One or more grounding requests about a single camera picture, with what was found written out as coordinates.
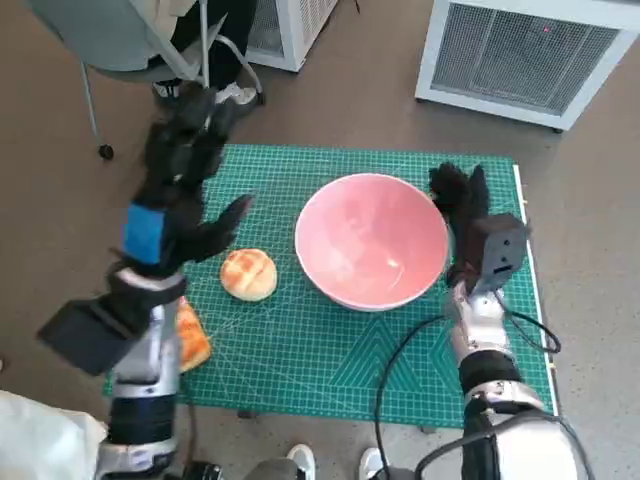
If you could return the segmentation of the black left hand blue tape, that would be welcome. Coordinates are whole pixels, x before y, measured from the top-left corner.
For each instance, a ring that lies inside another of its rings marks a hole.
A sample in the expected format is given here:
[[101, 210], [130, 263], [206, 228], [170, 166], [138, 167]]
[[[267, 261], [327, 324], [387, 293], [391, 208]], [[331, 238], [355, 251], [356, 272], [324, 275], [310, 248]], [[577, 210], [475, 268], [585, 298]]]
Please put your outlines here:
[[144, 150], [146, 173], [127, 209], [122, 263], [137, 274], [168, 277], [184, 263], [223, 252], [250, 209], [243, 194], [214, 221], [204, 219], [204, 183], [218, 172], [232, 126], [217, 91], [196, 90], [167, 118], [153, 123]]

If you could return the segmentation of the black gloved right hand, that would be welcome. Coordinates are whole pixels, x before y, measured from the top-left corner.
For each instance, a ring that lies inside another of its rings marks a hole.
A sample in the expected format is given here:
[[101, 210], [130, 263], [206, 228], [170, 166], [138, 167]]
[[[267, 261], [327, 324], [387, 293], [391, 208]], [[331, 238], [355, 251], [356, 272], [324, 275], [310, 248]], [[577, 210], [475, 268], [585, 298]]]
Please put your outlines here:
[[468, 270], [467, 243], [473, 223], [488, 215], [490, 197], [484, 168], [478, 164], [467, 175], [452, 163], [429, 169], [429, 188], [435, 206], [449, 224], [454, 238], [453, 263], [446, 276], [453, 288]]

